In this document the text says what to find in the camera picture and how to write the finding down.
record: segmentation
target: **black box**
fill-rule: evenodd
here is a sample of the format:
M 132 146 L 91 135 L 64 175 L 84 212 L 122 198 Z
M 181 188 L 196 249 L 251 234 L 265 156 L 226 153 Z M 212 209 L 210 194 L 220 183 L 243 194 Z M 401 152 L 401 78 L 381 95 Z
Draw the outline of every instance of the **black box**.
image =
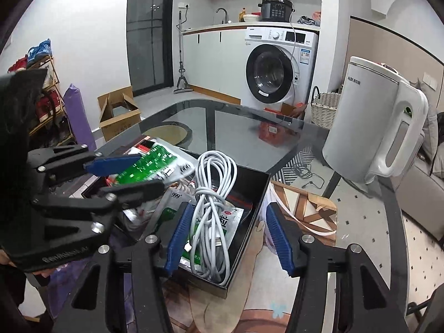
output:
M 199 155 L 189 151 L 187 151 L 187 153 L 195 158 L 199 157 Z M 212 170 L 211 173 L 212 176 L 218 176 L 215 170 L 214 172 Z M 249 237 L 256 224 L 259 209 L 264 199 L 269 182 L 269 174 L 238 165 L 238 177 L 234 183 L 232 192 L 241 194 L 246 200 L 252 202 L 253 207 L 247 218 L 239 224 L 236 234 L 234 235 L 229 246 L 228 255 L 231 263 L 231 272 L 227 284 L 222 287 L 219 284 L 212 283 L 206 279 L 198 277 L 181 267 L 179 267 L 179 269 L 173 273 L 173 280 L 177 281 L 179 284 L 190 284 L 217 297 L 223 299 L 226 298 L 231 281 L 236 274 L 236 270 L 248 244 Z M 82 193 L 82 195 L 84 198 L 90 198 L 97 193 L 98 189 L 105 185 L 105 178 L 98 178 Z

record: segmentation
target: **mop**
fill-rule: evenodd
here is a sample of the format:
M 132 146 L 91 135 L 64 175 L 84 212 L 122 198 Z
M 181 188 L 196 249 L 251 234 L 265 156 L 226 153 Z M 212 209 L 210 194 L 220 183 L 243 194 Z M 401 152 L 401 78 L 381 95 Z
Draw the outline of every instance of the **mop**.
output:
M 183 67 L 182 60 L 182 44 L 183 44 L 183 35 L 182 35 L 182 11 L 179 11 L 179 58 L 180 58 L 180 66 L 179 66 L 179 80 L 177 81 L 177 89 L 173 91 L 173 94 L 186 93 L 193 91 L 193 89 L 188 85 L 188 81 L 186 80 L 183 73 L 185 72 L 185 68 Z M 183 81 L 183 87 L 179 88 L 180 82 Z

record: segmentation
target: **rice cooker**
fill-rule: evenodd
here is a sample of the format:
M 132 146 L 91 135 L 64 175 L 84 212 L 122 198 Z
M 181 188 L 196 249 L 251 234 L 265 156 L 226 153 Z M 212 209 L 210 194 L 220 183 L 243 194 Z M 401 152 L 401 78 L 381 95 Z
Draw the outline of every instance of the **rice cooker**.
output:
M 261 8 L 262 21 L 290 22 L 293 12 L 290 0 L 262 0 L 258 6 Z

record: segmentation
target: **cushion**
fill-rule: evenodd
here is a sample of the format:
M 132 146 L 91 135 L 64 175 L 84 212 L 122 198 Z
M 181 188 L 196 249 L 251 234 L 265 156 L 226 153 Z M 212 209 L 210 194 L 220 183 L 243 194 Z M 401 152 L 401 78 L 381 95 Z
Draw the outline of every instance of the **cushion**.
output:
M 424 141 L 422 143 L 422 148 L 427 154 L 430 161 L 433 160 L 437 149 L 438 149 L 438 119 L 437 119 L 437 108 L 434 106 L 434 99 L 432 98 L 437 92 L 433 90 L 423 81 L 418 81 L 416 83 L 410 83 L 414 88 L 421 90 L 428 101 L 428 112 L 427 118 L 425 119 L 422 131 L 424 132 Z
M 433 165 L 433 174 L 438 178 L 444 179 L 444 143 L 438 147 L 437 157 Z

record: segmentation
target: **white kettle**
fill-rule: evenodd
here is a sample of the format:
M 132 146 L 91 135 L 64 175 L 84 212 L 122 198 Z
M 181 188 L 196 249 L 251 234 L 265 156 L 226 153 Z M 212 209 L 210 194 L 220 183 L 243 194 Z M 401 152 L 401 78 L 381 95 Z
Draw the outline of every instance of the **white kettle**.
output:
M 410 107 L 412 118 L 405 113 Z M 333 126 L 322 154 L 344 178 L 370 183 L 376 175 L 400 175 L 427 116 L 427 98 L 395 71 L 352 56 Z M 390 166 L 386 157 L 402 121 L 409 124 Z

